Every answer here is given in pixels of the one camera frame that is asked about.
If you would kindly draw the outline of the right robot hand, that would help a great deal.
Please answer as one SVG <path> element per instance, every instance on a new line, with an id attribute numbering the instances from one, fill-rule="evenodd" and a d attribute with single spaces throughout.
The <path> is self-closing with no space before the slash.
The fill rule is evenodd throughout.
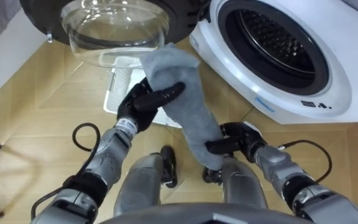
<path id="1" fill-rule="evenodd" d="M 220 125 L 220 129 L 223 139 L 205 143 L 208 152 L 212 154 L 224 155 L 241 151 L 249 162 L 255 163 L 257 150 L 267 145 L 257 130 L 243 122 L 224 123 Z"/>

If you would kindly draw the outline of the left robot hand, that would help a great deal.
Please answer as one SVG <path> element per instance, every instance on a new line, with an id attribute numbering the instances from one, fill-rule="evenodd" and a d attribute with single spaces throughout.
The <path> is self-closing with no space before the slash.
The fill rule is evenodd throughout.
<path id="1" fill-rule="evenodd" d="M 145 131 L 158 109 L 178 98 L 184 89 L 185 84 L 178 82 L 163 90 L 153 90 L 144 78 L 132 87 L 119 105 L 117 119 L 130 118 L 135 122 L 138 133 Z"/>

